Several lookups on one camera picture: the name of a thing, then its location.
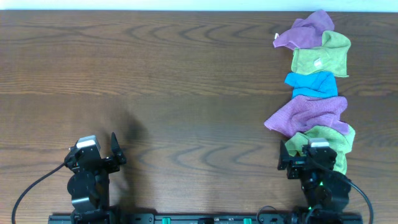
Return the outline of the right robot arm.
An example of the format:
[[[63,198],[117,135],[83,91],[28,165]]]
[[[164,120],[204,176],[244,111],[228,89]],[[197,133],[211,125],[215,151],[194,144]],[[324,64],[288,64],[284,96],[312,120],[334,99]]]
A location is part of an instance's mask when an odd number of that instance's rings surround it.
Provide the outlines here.
[[[278,170],[286,170],[288,179],[298,179],[307,208],[296,208],[287,223],[343,223],[342,211],[349,202],[350,184],[345,175],[335,172],[337,153],[323,138],[302,146],[303,156],[291,156],[280,142]]]

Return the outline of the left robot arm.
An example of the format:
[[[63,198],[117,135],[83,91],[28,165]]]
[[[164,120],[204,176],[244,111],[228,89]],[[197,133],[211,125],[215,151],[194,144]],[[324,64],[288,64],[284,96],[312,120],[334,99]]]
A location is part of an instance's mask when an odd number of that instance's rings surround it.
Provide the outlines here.
[[[102,158],[95,135],[77,140],[64,159],[65,167],[73,172],[67,184],[74,211],[72,223],[121,223],[118,207],[109,202],[109,175],[120,171],[126,163],[116,135],[111,134],[112,155]]]

